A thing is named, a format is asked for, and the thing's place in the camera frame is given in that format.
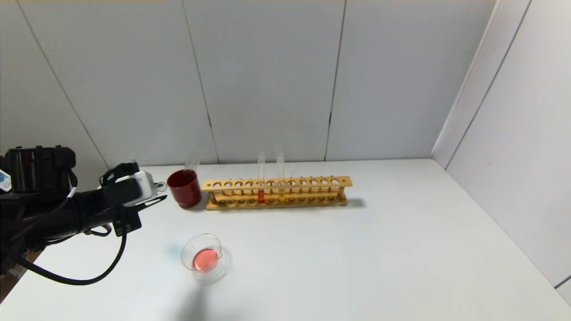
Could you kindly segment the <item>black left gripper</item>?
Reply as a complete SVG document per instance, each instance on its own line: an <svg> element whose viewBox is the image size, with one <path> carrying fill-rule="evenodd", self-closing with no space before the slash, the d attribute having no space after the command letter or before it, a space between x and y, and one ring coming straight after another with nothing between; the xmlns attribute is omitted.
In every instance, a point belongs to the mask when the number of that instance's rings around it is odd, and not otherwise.
<svg viewBox="0 0 571 321"><path fill-rule="evenodd" d="M133 178L107 185L101 189L75 195L75 208L78 214L78 233L94 236L108 236L110 226L116 228L116 236L123 236L132 230L129 215L135 213L124 204L138 199L141 188ZM161 195L135 206L135 210L145 210L167 199Z"/></svg>

